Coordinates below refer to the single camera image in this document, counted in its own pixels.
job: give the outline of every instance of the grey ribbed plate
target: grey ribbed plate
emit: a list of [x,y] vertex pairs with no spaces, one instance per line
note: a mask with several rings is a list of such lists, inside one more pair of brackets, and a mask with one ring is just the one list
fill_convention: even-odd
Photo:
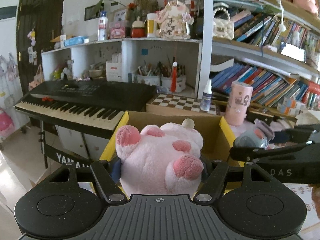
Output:
[[[209,206],[192,203],[187,196],[134,195],[111,206],[102,219],[83,234],[68,240],[252,240],[241,236],[217,217]],[[34,240],[23,236],[21,240]],[[301,240],[289,236],[282,240]]]

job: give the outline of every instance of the chessboard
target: chessboard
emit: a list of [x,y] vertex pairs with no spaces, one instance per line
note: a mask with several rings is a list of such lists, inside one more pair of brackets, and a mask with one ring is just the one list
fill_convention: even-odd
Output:
[[201,102],[200,99],[187,98],[187,97],[181,97],[176,95],[160,94],[160,95],[157,95],[155,98],[151,99],[147,103],[147,105],[164,106],[164,107],[194,111],[194,112],[204,113],[204,114],[213,114],[213,115],[220,114],[220,111],[218,111],[214,102],[211,103],[210,110],[207,112],[202,111],[200,109],[200,102]]

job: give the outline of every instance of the white bottle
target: white bottle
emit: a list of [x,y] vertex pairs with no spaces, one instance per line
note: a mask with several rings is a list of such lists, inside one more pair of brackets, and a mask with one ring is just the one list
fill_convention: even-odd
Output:
[[208,79],[208,82],[204,88],[202,100],[200,103],[200,109],[202,111],[209,111],[210,105],[211,105],[211,96],[212,96],[212,90],[211,90],[211,79]]
[[108,39],[107,26],[108,26],[107,12],[102,11],[99,18],[98,41],[105,41]]

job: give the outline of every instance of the door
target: door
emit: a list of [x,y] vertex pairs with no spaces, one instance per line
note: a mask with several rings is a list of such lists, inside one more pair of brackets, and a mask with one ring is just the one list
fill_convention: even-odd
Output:
[[[33,81],[38,65],[41,64],[41,51],[53,49],[51,39],[61,35],[63,0],[20,0],[17,15],[17,59],[22,93],[28,92],[28,84]],[[29,32],[35,30],[37,64],[29,63],[28,48],[31,47]],[[33,125],[38,122],[31,119]],[[55,131],[55,127],[45,125],[45,130]]]

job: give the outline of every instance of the floor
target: floor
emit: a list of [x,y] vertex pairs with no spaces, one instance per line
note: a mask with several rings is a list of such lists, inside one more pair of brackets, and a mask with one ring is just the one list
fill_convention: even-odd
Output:
[[[26,134],[14,133],[3,143],[4,149],[0,152],[0,240],[16,240],[21,236],[13,216],[14,206],[45,171],[38,132],[39,128],[31,127]],[[46,134],[46,142],[62,148],[59,138],[50,133]]]

